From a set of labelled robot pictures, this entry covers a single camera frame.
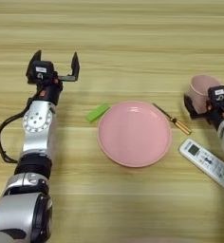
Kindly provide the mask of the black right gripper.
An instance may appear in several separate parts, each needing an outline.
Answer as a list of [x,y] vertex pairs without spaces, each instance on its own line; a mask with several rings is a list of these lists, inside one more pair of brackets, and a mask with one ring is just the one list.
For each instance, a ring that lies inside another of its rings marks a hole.
[[213,103],[207,101],[207,113],[198,114],[189,96],[184,95],[184,105],[192,120],[207,119],[215,129],[224,121],[224,102]]

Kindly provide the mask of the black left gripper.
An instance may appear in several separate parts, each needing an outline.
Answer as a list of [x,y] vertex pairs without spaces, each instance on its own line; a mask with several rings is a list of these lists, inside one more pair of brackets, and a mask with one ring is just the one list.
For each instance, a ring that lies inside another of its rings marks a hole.
[[[38,50],[32,56],[30,62],[40,61],[42,56],[42,50]],[[51,80],[32,80],[28,79],[28,84],[36,85],[36,93],[28,99],[28,102],[31,103],[33,101],[44,101],[53,104],[57,104],[59,101],[60,93],[63,90],[62,82],[77,82],[79,78],[80,72],[80,63],[78,54],[74,53],[71,60],[71,70],[72,73],[68,75],[59,75],[58,79],[54,78]]]

